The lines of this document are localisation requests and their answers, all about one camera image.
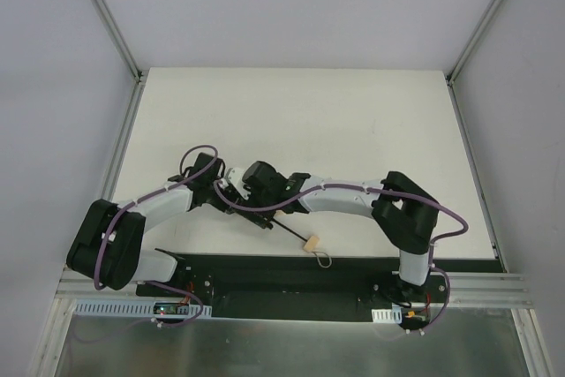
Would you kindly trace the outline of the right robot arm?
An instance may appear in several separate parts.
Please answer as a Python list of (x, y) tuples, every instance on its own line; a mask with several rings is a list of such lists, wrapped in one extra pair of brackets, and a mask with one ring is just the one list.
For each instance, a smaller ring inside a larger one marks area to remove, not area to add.
[(293, 173), (285, 177), (257, 161), (236, 179), (236, 190), (250, 207), (274, 207), (286, 214), (336, 212), (376, 221), (399, 250), (398, 288), (421, 288), (429, 276), (429, 242), (439, 211), (421, 198), (433, 197), (398, 171), (381, 180), (349, 182)]

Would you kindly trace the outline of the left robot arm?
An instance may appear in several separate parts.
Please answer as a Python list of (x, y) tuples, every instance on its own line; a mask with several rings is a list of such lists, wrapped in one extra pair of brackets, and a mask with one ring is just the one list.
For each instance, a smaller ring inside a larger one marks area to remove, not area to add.
[(178, 267), (173, 253), (142, 249), (154, 227), (213, 201), (213, 182), (223, 176), (217, 154), (200, 153), (158, 189), (134, 200), (94, 201), (79, 226), (66, 266), (89, 277), (98, 290), (121, 290), (131, 282), (171, 280)]

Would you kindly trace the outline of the beige folding umbrella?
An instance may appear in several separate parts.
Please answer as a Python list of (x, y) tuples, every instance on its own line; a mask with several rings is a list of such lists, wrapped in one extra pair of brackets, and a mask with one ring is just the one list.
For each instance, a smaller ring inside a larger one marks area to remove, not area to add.
[(311, 254), (316, 259), (318, 266), (320, 268), (329, 269), (332, 267), (333, 258), (328, 253), (318, 249), (318, 246), (320, 244), (320, 238), (318, 236), (315, 235), (311, 235), (308, 237), (303, 236), (300, 233), (298, 233), (296, 230), (293, 230), (291, 227), (276, 220), (275, 218), (271, 218), (268, 221), (268, 226), (270, 228), (277, 226), (283, 229), (284, 231), (290, 233), (295, 238), (299, 239), (302, 242), (302, 250), (305, 253)]

